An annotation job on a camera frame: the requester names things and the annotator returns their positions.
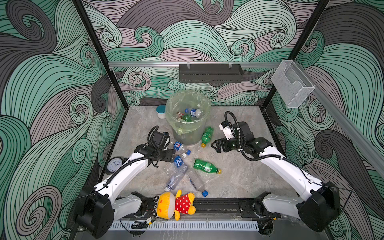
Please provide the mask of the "red yellow label tea bottle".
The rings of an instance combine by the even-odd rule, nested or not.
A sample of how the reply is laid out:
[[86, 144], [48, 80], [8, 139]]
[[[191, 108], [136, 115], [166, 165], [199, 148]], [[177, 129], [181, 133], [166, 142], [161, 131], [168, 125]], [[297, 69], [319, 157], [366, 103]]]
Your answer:
[[185, 115], [183, 113], [181, 113], [181, 112], [177, 113], [177, 119], [183, 119], [184, 116]]

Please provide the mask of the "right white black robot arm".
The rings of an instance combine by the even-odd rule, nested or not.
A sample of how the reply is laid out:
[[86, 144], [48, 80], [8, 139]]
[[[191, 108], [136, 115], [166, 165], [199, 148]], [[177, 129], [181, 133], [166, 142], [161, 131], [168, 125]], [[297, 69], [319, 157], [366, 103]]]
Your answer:
[[285, 197], [264, 192], [255, 199], [256, 216], [261, 227], [268, 226], [278, 215], [301, 220], [315, 232], [322, 232], [341, 213], [340, 191], [332, 183], [323, 183], [292, 163], [271, 142], [263, 137], [246, 142], [244, 139], [222, 138], [211, 144], [217, 153], [238, 150], [251, 162], [261, 162], [276, 172], [298, 194]]

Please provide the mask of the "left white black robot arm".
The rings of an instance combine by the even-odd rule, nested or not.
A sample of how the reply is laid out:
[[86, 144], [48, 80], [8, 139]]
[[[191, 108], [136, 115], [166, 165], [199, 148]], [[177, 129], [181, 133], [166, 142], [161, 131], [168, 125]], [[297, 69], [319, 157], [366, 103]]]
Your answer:
[[74, 203], [74, 222], [99, 239], [114, 222], [126, 216], [145, 216], [147, 197], [138, 192], [124, 198], [119, 195], [148, 166], [158, 161], [172, 163], [175, 160], [176, 151], [168, 147], [170, 140], [169, 133], [158, 132], [157, 127], [153, 127], [147, 142], [138, 145], [122, 166], [95, 186], [81, 190]]

